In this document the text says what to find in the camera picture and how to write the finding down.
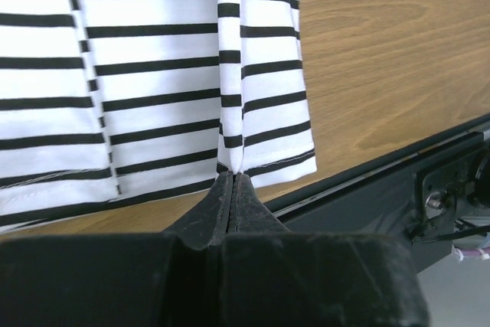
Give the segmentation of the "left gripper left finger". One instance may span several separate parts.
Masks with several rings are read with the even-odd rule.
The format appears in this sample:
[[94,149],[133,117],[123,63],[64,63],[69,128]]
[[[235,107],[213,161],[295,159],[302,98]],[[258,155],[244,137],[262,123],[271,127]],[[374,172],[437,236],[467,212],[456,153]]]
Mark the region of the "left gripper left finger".
[[234,175],[220,173],[209,192],[163,233],[176,234],[193,250],[203,250],[219,241],[227,230],[233,189]]

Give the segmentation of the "striped white tank top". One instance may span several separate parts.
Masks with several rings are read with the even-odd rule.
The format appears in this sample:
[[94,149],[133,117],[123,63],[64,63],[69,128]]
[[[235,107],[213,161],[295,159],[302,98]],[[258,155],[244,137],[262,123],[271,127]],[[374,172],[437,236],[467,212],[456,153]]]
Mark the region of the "striped white tank top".
[[1,229],[316,170],[299,0],[1,0]]

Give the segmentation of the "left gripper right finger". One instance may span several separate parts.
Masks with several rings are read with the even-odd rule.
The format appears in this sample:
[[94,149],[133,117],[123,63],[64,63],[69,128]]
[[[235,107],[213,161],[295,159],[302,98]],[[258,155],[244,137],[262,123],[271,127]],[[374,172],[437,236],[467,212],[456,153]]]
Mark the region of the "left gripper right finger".
[[228,234],[286,234],[290,230],[258,198],[251,178],[233,178],[227,217]]

